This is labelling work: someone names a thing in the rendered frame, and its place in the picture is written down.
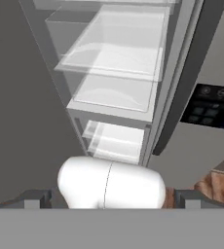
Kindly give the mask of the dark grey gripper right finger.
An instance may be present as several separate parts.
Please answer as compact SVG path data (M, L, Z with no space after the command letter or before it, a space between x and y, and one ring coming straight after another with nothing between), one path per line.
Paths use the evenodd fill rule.
M182 209L224 209L224 203L210 199L197 190L175 190L174 207Z

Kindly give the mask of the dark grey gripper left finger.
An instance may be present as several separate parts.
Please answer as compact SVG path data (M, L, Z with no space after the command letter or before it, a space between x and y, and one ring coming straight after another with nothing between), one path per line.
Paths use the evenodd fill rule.
M51 208L51 190L27 190L14 199L0 202L0 208L9 209L44 209Z

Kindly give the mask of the grey fridge door with panel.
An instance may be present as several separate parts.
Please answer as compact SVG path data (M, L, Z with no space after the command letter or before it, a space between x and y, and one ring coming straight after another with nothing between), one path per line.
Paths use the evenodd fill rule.
M183 52L185 58L197 23L197 10L191 17L189 43ZM176 89L184 61L175 72L172 89ZM149 140L151 157L148 167L158 171L168 187L188 189L224 160L224 12L184 112L168 144L155 156L152 154L153 144L162 114L167 109L158 115L159 127Z

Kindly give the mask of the clear fridge drawer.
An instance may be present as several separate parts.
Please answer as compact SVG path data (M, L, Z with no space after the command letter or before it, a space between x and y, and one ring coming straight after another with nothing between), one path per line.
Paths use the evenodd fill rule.
M88 151L95 158L139 163L143 129L88 121L82 136L91 140Z

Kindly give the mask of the plain dark grey fridge door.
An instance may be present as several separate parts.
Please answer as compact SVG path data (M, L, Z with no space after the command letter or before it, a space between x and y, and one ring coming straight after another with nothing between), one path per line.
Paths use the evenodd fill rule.
M0 202L56 189L83 154L18 0L0 0Z

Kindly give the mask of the grey open fridge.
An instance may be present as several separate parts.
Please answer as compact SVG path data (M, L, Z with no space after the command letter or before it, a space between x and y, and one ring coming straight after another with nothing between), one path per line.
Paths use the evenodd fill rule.
M88 121L122 125L144 130L139 165L150 158L150 138L159 127L158 115L165 109L168 91L180 63L185 60L184 46L196 14L196 0L19 0L58 96L66 110L85 155L90 139L82 136ZM59 71L56 66L78 40L82 32L104 5L169 6L165 53L156 91L152 94L146 113L75 102L73 95L90 74L81 71Z

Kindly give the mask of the small clear glass fridge shelf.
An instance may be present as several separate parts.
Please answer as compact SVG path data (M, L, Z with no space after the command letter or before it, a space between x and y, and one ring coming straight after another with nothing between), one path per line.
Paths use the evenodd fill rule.
M73 100L146 113L155 91L156 83L153 81L88 75L77 88Z

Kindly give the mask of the large clear glass fridge shelf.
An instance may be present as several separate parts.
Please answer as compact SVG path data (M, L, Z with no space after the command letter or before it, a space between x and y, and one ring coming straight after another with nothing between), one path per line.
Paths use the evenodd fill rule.
M104 5L56 69L157 82L169 13L169 6Z

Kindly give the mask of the white rounded cylinder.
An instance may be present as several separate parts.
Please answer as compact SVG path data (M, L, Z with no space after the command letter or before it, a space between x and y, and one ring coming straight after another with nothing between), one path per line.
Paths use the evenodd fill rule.
M58 172L57 186L71 209L160 209L166 198L158 172L90 157L69 158Z

